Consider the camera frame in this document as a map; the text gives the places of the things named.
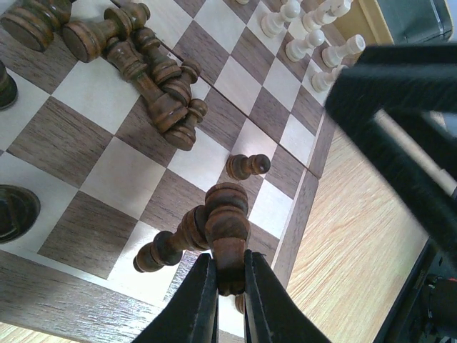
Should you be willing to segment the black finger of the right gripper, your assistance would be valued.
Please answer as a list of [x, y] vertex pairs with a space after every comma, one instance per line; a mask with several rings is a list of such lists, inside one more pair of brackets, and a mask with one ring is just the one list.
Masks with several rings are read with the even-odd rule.
[[436, 245], [455, 257], [456, 200], [376, 123], [375, 115], [385, 111], [454, 177], [456, 138], [429, 114], [456, 114], [456, 45], [369, 46], [339, 74], [324, 108]]

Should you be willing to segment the dark knight chess piece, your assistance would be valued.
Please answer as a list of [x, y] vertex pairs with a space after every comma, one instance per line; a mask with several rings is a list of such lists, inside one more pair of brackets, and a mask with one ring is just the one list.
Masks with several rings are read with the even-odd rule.
[[244, 252], [251, 231], [246, 190], [232, 182], [217, 184], [207, 191], [204, 206], [205, 236], [216, 263], [219, 294], [241, 294], [245, 289]]

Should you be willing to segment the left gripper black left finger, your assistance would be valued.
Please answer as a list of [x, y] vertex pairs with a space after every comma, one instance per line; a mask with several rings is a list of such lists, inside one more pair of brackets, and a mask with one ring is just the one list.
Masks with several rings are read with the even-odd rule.
[[135, 342], [217, 342], [219, 293], [216, 265], [200, 254], [165, 309]]

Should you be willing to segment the dark tall chess piece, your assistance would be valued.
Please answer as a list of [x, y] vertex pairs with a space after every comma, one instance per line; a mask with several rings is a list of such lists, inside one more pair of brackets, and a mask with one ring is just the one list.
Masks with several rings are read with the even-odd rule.
[[41, 211], [39, 198], [31, 190], [14, 185], [1, 185], [1, 243], [12, 242], [25, 235]]

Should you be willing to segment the dark chess piece off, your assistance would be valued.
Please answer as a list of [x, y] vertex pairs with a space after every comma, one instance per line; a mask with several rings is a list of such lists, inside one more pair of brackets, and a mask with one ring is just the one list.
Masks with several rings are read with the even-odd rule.
[[205, 236], [207, 219], [204, 205], [188, 211], [175, 232], [160, 231], [152, 242], [140, 248], [133, 260], [134, 269], [141, 273], [156, 272], [162, 267], [178, 264], [184, 250], [208, 250], [209, 243]]

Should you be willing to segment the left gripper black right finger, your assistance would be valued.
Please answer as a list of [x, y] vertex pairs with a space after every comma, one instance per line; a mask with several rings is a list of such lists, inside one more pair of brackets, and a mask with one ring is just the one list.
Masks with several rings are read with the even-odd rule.
[[329, 342], [294, 304], [264, 256], [245, 251], [244, 330], [246, 342]]

